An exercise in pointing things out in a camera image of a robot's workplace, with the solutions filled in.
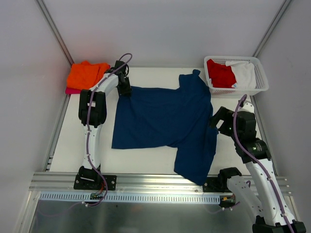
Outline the white plastic basket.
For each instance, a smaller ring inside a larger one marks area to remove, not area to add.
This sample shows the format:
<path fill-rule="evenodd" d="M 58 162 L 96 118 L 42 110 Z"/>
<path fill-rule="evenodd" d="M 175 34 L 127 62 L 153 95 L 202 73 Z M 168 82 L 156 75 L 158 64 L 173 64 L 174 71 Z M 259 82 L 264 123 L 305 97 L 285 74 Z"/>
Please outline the white plastic basket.
<path fill-rule="evenodd" d="M 256 88 L 255 89 L 237 89 L 237 88 L 215 88 L 212 86 L 211 80 L 209 79 L 207 70 L 207 61 L 212 59 L 214 62 L 225 65 L 226 61 L 247 61 L 254 65 L 255 76 L 256 76 Z M 253 96 L 261 91 L 266 91 L 269 88 L 268 80 L 263 70 L 263 67 L 256 57 L 243 57 L 243 56 L 206 56 L 204 58 L 205 75 L 207 80 L 207 85 L 213 95 L 232 95 L 232 96 L 242 96 L 247 94 Z"/>

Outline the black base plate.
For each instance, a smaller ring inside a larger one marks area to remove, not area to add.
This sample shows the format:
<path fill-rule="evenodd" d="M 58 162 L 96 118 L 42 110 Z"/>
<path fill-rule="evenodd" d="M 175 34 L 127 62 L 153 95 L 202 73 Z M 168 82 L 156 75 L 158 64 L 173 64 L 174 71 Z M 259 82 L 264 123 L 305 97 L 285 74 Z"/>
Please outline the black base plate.
<path fill-rule="evenodd" d="M 202 186 L 203 192 L 209 193 L 229 193 L 227 185 L 218 177 L 207 177 Z"/>
<path fill-rule="evenodd" d="M 106 180 L 106 185 L 98 173 L 77 174 L 75 177 L 73 189 L 98 191 L 102 187 L 106 189 L 107 186 L 108 191 L 114 191 L 116 189 L 117 176 L 103 175 L 103 177 Z"/>

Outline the orange folded t shirt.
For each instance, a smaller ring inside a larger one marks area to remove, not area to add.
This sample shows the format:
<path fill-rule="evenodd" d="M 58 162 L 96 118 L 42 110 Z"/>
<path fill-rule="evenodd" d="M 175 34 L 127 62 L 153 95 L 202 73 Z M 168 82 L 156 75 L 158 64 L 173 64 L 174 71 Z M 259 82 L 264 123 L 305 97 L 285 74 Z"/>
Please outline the orange folded t shirt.
<path fill-rule="evenodd" d="M 67 88 L 90 89 L 101 80 L 104 73 L 109 69 L 108 63 L 91 64 L 88 61 L 83 61 L 79 64 L 73 64 L 67 77 Z"/>

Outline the aluminium mounting rail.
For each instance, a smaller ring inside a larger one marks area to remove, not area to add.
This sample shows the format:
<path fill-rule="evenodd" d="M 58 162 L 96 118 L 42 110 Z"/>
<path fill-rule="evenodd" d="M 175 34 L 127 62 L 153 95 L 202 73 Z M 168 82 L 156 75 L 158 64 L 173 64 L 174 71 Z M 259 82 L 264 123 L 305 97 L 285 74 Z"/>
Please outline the aluminium mounting rail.
<path fill-rule="evenodd" d="M 31 191 L 73 191 L 77 173 L 75 172 L 36 172 L 31 180 Z M 203 192 L 202 185 L 196 185 L 179 175 L 160 174 L 104 174 L 117 176 L 116 189 L 119 193 L 152 194 L 224 194 Z"/>

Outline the white t shirt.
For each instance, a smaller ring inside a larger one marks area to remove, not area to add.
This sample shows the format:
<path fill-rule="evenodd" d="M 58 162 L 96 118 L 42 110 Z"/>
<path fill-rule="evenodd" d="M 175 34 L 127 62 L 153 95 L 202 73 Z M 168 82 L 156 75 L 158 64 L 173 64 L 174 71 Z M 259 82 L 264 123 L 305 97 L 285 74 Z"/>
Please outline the white t shirt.
<path fill-rule="evenodd" d="M 237 89 L 255 89 L 255 67 L 247 61 L 226 61 L 225 65 L 231 67 L 236 82 L 232 85 Z"/>

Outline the pink folded t shirt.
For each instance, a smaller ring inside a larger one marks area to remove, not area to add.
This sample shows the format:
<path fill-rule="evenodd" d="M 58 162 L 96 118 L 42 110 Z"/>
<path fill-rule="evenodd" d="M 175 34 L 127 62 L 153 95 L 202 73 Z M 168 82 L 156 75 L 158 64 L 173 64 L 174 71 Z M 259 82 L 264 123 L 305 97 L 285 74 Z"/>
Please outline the pink folded t shirt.
<path fill-rule="evenodd" d="M 80 93 L 81 93 L 81 90 L 79 90 L 79 89 L 67 87 L 65 90 L 65 94 L 67 94 L 67 95 L 75 95 L 75 94 L 80 94 Z"/>

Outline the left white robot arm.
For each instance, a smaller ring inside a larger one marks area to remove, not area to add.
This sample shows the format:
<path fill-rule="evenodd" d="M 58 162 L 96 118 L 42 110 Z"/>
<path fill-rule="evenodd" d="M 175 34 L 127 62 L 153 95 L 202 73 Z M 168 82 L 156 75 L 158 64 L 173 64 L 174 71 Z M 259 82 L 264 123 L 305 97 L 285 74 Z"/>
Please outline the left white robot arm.
<path fill-rule="evenodd" d="M 120 95 L 131 95 L 128 73 L 128 64 L 117 60 L 92 88 L 82 90 L 80 93 L 78 117 L 83 125 L 86 145 L 82 166 L 75 177 L 76 190 L 105 188 L 104 181 L 99 175 L 101 168 L 99 144 L 101 129 L 107 117 L 106 97 L 114 88 L 117 88 Z"/>

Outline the red t shirt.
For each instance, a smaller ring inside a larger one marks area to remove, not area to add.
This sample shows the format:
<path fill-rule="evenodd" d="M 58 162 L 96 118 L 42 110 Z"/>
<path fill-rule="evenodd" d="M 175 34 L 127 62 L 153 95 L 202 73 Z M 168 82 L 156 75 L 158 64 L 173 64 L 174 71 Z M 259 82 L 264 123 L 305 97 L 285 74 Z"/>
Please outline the red t shirt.
<path fill-rule="evenodd" d="M 212 86 L 215 88 L 233 88 L 236 83 L 235 75 L 230 66 L 227 67 L 209 59 L 207 70 Z"/>

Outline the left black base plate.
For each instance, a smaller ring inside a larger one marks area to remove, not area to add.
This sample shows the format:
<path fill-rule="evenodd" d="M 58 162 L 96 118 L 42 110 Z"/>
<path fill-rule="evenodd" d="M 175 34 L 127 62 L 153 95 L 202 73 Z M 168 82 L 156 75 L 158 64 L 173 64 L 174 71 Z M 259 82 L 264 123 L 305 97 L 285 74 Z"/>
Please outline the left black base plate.
<path fill-rule="evenodd" d="M 114 191 L 116 189 L 117 176 L 103 175 L 103 177 L 106 180 L 106 185 L 98 173 L 77 174 L 75 177 L 73 189 L 98 191 L 102 187 L 106 189 L 107 186 L 108 191 Z"/>

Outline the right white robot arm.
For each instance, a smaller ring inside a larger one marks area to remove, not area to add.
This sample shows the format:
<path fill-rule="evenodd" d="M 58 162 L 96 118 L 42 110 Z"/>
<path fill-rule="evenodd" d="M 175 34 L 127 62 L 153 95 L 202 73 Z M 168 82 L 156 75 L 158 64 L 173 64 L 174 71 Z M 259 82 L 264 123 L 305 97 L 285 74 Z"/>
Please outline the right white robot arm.
<path fill-rule="evenodd" d="M 210 126 L 215 128 L 219 121 L 223 122 L 218 128 L 219 133 L 232 138 L 236 153 L 250 172 L 257 193 L 251 190 L 236 167 L 220 170 L 218 188 L 235 195 L 250 216 L 254 233 L 306 232 L 304 223 L 295 219 L 286 204 L 267 145 L 257 137 L 253 105 L 247 103 L 237 112 L 220 107 L 210 119 Z"/>

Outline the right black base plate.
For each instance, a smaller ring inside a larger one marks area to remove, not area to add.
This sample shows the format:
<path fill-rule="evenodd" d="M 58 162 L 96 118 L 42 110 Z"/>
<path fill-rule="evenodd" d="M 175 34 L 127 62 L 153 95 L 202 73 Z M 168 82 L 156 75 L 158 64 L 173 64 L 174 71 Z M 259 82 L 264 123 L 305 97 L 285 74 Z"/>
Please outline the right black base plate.
<path fill-rule="evenodd" d="M 227 185 L 218 177 L 207 177 L 202 186 L 203 192 L 209 193 L 229 193 Z"/>

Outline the blue t shirt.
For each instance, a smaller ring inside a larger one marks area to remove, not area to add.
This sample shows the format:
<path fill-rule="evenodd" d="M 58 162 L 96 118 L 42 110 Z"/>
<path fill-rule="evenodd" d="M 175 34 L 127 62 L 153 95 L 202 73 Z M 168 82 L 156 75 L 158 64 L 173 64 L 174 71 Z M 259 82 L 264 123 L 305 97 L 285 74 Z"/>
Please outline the blue t shirt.
<path fill-rule="evenodd" d="M 177 89 L 133 87 L 131 96 L 119 97 L 112 148 L 175 148 L 175 173 L 203 185 L 217 146 L 212 115 L 211 94 L 197 69 L 181 74 Z"/>

